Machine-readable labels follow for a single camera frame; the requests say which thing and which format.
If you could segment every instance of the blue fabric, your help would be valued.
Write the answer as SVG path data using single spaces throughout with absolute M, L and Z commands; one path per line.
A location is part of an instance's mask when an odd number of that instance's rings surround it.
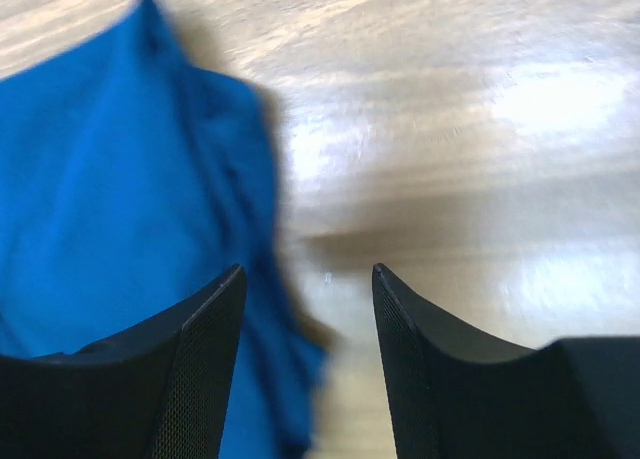
M 240 263 L 249 291 L 222 459 L 300 458 L 323 352 L 273 254 L 254 93 L 189 64 L 153 0 L 0 83 L 0 353 L 74 352 Z

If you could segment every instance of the light wood surface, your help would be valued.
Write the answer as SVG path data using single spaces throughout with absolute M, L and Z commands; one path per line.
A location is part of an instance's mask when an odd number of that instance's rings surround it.
M 0 0 L 0 74 L 131 0 Z M 312 459 L 395 457 L 370 271 L 528 346 L 640 333 L 640 0 L 165 0 L 275 98 L 281 249 L 336 333 Z

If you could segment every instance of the crumpled cloth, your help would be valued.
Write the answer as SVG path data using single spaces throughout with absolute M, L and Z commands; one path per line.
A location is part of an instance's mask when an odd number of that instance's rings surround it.
M 73 353 L 234 263 L 245 322 L 221 459 L 300 458 L 324 353 L 274 258 L 275 170 L 242 82 L 192 66 L 154 0 L 0 83 L 0 353 Z

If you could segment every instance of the black mesh texture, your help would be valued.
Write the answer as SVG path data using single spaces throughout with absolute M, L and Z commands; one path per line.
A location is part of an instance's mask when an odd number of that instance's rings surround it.
M 376 271 L 373 303 L 398 459 L 444 459 L 420 337 Z
M 242 323 L 240 293 L 231 285 L 183 328 L 151 459 L 218 457 Z

